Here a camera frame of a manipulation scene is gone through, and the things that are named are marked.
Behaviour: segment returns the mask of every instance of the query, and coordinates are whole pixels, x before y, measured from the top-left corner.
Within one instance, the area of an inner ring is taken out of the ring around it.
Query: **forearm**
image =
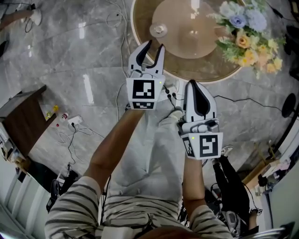
[[[188,200],[205,198],[202,161],[185,157],[183,197]]]
[[[185,157],[183,201],[188,216],[200,205],[205,205],[205,186],[202,175],[202,161]]]
[[[251,229],[257,227],[256,218],[257,218],[257,213],[256,212],[251,213],[251,215],[249,217],[248,230],[251,230]]]
[[[101,189],[121,160],[143,114],[140,110],[127,111],[94,152],[85,176],[94,178]]]

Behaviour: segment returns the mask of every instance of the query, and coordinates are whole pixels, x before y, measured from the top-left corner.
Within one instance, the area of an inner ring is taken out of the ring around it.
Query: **sneaker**
[[[227,157],[229,152],[233,150],[233,146],[232,145],[227,145],[225,147],[222,148],[221,150],[221,155]]]
[[[178,121],[183,117],[183,112],[181,109],[174,109],[168,116],[167,118],[175,118]]]
[[[1,45],[0,45],[0,57],[3,56],[3,54],[7,50],[7,48],[8,48],[8,41],[4,41],[3,43],[1,43]]]
[[[217,163],[219,163],[219,159],[212,159],[212,164],[213,164],[213,165],[215,165],[215,164],[217,164]]]
[[[130,110],[130,109],[131,109],[130,103],[127,103],[125,112],[127,112],[127,111]]]
[[[33,14],[30,16],[30,19],[39,26],[42,23],[42,12],[39,9],[32,10]]]

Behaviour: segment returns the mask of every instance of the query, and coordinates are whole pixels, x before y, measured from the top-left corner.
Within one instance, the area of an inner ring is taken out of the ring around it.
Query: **round wooden table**
[[[153,63],[161,44],[166,48],[164,72],[203,84],[231,77],[240,66],[227,62],[215,41],[227,36],[208,14],[224,0],[134,0],[131,25],[138,45],[152,40],[147,58]]]

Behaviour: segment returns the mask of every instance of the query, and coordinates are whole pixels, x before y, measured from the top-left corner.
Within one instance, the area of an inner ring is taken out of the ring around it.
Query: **white pants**
[[[150,127],[150,120],[145,118],[139,122],[112,174],[108,197],[142,195],[179,202],[182,198],[185,148],[178,135],[178,119],[168,117]]]

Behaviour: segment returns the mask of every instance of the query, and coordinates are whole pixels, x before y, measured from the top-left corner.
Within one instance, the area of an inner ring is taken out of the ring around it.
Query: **gray tile floor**
[[[132,0],[125,2],[129,13]],[[269,3],[284,17],[293,19],[288,2],[269,0]],[[16,22],[0,34],[1,40],[10,41],[7,52],[0,59],[1,87],[4,85],[9,89],[5,93],[14,96],[32,85],[46,84],[48,90],[42,102],[45,107],[57,104],[61,112],[68,112],[70,116],[81,115],[83,125],[106,136],[117,122],[115,97],[125,81],[120,58],[124,22],[117,28],[106,25],[107,15],[116,9],[104,0],[38,0],[35,4],[43,13],[43,22],[39,27],[33,26],[26,34],[25,24]],[[287,23],[295,24],[279,20],[268,6],[267,18],[273,35],[284,33]],[[117,19],[116,13],[109,17],[111,24]],[[136,42],[130,26],[128,39],[130,48],[134,49]],[[242,69],[231,79],[207,87],[213,95],[231,99],[251,97],[261,104],[282,108],[288,94],[293,92],[298,95],[299,82],[288,75],[294,55],[287,56],[283,51],[280,53],[284,65],[277,75],[262,75],[257,80],[251,69]],[[125,53],[125,66],[128,64],[127,58]],[[92,97],[85,90],[87,80],[91,85]],[[235,147],[230,161],[236,169],[248,159],[254,150],[254,142],[277,140],[290,121],[283,119],[277,109],[263,108],[252,101],[233,103],[221,98],[216,101],[224,145],[232,144]],[[123,87],[118,100],[120,114],[126,103],[126,89]],[[159,111],[151,112],[143,120],[145,128],[141,141],[144,150],[152,145],[155,127],[167,115],[171,105],[165,101],[158,108]],[[57,119],[30,152],[33,160],[57,173],[71,160],[68,144],[58,143],[61,140],[58,132],[71,134],[67,125]],[[97,135],[75,136],[76,154],[82,161],[74,156],[74,170],[84,173],[101,140]],[[215,181],[210,162],[204,168],[204,175],[207,185]]]

